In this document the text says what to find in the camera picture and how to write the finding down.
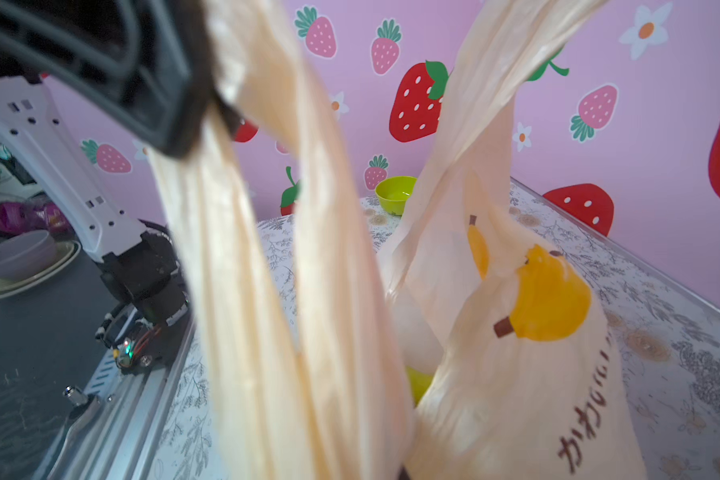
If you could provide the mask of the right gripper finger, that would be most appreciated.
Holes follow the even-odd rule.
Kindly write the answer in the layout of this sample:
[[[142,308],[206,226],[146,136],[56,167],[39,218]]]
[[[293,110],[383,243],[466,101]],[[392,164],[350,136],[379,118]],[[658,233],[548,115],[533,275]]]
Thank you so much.
[[[169,157],[191,150],[211,105],[230,135],[240,127],[213,85],[199,1],[0,1],[0,52]]]

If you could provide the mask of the banana print plastic bag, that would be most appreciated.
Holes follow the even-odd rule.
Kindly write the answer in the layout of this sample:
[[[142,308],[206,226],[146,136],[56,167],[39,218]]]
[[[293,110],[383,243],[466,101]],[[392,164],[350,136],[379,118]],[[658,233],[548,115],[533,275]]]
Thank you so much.
[[[589,284],[509,212],[514,100],[598,9],[490,1],[402,219],[374,250],[327,94],[277,1],[205,1],[214,84],[300,163],[287,325],[220,110],[150,163],[233,479],[643,479]],[[434,376],[415,406],[406,368]]]

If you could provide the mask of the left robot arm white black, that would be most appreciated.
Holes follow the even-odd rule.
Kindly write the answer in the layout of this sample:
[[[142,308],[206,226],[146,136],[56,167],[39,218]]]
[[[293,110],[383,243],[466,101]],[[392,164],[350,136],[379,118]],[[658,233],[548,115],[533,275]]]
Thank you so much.
[[[164,227],[110,198],[40,81],[0,78],[0,143],[58,206],[109,292],[134,307],[142,333],[104,333],[125,373],[172,365],[189,326],[189,301]]]

